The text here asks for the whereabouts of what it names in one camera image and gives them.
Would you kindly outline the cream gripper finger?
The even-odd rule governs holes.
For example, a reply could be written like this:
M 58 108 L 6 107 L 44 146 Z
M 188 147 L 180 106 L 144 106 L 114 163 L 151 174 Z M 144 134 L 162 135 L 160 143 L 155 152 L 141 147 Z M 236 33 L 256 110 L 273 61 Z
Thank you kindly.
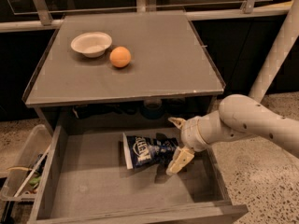
M 175 118 L 175 117 L 170 117 L 168 120 L 180 130 L 182 129 L 184 123 L 186 122 L 186 120 L 183 118 Z
M 194 150 L 188 147 L 178 147 L 173 155 L 172 160 L 168 164 L 166 173 L 174 175 L 180 172 L 194 158 Z

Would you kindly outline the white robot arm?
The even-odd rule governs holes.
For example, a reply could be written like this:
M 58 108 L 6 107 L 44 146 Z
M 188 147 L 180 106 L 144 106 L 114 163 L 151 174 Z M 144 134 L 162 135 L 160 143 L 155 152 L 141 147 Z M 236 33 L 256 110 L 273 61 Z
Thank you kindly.
M 299 155 L 299 121 L 280 116 L 261 105 L 298 36 L 299 0 L 292 0 L 287 17 L 248 96 L 227 96 L 218 110 L 203 117 L 169 120 L 180 129 L 182 146 L 176 149 L 167 167 L 168 175 L 180 172 L 196 152 L 206 150 L 214 143 L 231 142 L 251 134 L 277 144 L 293 156 Z

